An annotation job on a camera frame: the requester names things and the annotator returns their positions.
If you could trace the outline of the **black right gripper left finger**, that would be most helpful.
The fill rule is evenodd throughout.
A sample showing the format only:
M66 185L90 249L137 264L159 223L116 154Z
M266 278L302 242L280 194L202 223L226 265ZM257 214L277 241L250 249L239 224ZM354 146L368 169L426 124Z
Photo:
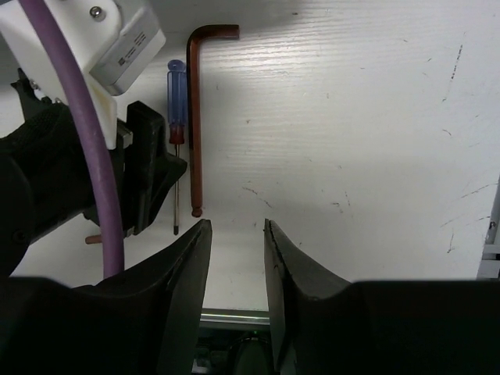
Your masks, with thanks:
M189 374L213 229L198 221L167 248L96 285L1 282L4 374Z

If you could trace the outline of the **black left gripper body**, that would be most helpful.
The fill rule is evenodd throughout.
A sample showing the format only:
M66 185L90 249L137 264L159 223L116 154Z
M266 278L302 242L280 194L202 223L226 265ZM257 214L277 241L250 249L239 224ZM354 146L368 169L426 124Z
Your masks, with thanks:
M20 70L12 87L23 124L1 139L1 268L14 270L35 241L88 210L87 163L67 105L39 99Z

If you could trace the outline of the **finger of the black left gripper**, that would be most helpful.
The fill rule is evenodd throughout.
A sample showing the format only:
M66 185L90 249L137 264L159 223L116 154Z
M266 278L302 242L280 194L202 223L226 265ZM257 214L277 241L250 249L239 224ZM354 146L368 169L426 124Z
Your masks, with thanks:
M138 235L155 221L187 162L167 151L166 121L143 102L128 105L126 128L133 141L125 150L124 229Z

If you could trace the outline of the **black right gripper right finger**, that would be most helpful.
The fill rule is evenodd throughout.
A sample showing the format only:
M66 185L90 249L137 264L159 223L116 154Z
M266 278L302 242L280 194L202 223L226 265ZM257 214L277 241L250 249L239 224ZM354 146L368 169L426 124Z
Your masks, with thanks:
M281 374L496 374L499 284L351 283L264 225L274 367Z

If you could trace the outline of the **brown hex key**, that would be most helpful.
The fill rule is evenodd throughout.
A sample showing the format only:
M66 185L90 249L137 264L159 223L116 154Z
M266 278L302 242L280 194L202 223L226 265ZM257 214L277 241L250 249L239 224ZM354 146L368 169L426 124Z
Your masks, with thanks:
M199 56L202 44L210 39L238 39L237 24L211 24L195 29L187 41L187 114L189 132L191 215L202 216L202 132Z
M100 234L87 236L85 238L86 245L97 245L102 243L102 236Z

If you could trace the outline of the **blue handled screwdriver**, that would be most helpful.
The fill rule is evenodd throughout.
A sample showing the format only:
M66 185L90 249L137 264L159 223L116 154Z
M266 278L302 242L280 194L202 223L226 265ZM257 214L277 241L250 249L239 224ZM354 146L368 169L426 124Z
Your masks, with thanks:
M174 155L180 156L180 146L184 143L184 126L187 122L185 102L187 100L186 65L179 59L167 64L167 122L169 123L169 143L174 146Z

